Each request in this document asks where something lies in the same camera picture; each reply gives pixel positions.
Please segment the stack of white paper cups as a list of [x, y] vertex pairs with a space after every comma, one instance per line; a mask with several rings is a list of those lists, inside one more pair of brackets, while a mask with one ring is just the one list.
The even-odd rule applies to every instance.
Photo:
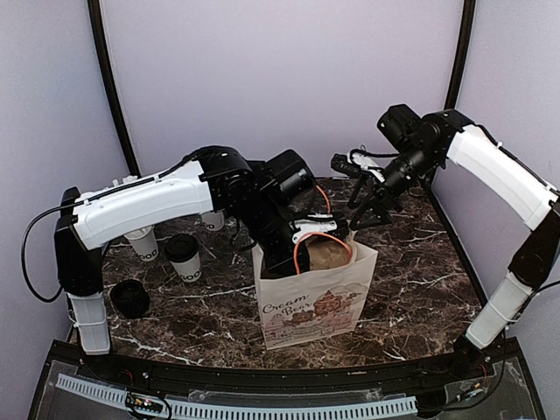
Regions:
[[201, 216], [204, 227], [211, 232], [220, 231], [224, 228], [225, 217], [223, 212], [207, 212]]

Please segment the brown cardboard cup carrier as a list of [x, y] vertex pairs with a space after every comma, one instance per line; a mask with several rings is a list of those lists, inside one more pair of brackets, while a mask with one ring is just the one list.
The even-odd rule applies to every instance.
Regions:
[[352, 245], [333, 238], [314, 235], [304, 241], [309, 254], [310, 270], [331, 270], [354, 261]]

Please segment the printed paper takeout bag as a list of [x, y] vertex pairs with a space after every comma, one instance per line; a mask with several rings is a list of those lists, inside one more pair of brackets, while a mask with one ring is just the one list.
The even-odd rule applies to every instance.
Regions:
[[[268, 274], [261, 247], [252, 250], [262, 334], [269, 350], [353, 331], [377, 262], [378, 251], [354, 239], [343, 215], [311, 213], [296, 220], [294, 228], [295, 276]], [[354, 261], [336, 269], [310, 270], [304, 241], [314, 235], [352, 245]]]

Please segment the single white paper cup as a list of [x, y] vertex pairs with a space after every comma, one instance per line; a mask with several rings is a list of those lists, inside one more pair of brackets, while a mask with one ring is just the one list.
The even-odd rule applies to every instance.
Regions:
[[201, 278], [202, 268], [199, 252], [190, 255], [189, 259], [184, 261], [171, 260], [171, 265], [175, 269], [178, 277], [185, 283], [194, 283]]

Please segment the single black cup lid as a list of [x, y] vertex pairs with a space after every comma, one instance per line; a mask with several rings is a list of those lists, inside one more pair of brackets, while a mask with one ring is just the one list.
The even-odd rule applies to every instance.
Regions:
[[200, 251], [197, 239], [190, 234], [175, 234], [164, 246], [165, 257], [172, 263], [184, 263]]

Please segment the stack of black lids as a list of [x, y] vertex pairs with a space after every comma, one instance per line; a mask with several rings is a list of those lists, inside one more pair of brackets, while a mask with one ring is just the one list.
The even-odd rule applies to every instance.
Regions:
[[150, 297], [137, 280], [129, 279], [117, 283], [110, 291], [109, 297], [126, 319], [140, 319], [150, 309]]

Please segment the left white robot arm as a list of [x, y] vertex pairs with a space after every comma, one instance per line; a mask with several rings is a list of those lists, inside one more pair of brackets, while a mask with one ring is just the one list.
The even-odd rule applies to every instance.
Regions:
[[123, 375], [111, 343], [102, 298], [106, 244], [141, 228], [176, 218], [223, 212], [239, 220], [263, 252], [265, 268], [279, 277], [296, 272], [305, 251], [293, 242], [289, 204], [315, 186], [312, 171], [294, 151], [269, 161], [247, 160], [234, 148], [202, 147], [173, 167], [99, 192], [64, 192], [54, 233], [58, 280], [70, 299], [88, 365], [105, 382]]

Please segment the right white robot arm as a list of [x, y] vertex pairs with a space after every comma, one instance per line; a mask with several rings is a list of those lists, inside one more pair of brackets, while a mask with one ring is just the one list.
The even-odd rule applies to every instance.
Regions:
[[458, 339], [446, 371], [464, 380], [480, 365], [478, 351], [521, 315], [543, 288], [559, 258], [559, 191], [503, 145], [487, 129], [455, 109], [417, 115], [409, 106], [391, 106], [377, 123], [396, 153], [381, 167], [377, 154], [353, 149], [332, 160], [332, 168], [356, 179], [348, 203], [353, 230], [388, 224], [400, 210], [400, 196], [417, 181], [451, 162], [480, 180], [520, 217], [529, 235], [515, 252], [507, 274], [479, 315]]

